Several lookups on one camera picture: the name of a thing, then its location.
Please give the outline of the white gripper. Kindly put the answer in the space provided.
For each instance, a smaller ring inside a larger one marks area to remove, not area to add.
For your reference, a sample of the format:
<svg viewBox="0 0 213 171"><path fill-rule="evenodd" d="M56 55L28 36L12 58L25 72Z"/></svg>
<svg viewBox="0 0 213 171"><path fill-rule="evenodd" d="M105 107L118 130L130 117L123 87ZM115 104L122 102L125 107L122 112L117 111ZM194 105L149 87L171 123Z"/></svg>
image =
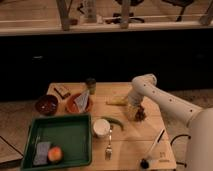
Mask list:
<svg viewBox="0 0 213 171"><path fill-rule="evenodd" d="M140 106L143 101L143 95L136 92L135 90L131 90L128 93L128 101L131 104L128 104L126 107L126 116L130 121L135 120L136 113L138 108L136 106Z"/></svg>

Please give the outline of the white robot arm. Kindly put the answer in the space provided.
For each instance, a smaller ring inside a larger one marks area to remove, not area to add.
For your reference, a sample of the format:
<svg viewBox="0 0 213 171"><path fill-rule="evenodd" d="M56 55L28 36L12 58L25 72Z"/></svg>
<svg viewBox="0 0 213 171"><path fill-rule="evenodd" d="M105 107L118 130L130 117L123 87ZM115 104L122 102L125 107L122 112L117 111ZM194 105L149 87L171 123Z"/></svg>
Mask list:
<svg viewBox="0 0 213 171"><path fill-rule="evenodd" d="M154 74L136 76L127 95L132 106L146 96L188 129L185 171L213 171L213 107L202 108L156 87Z"/></svg>

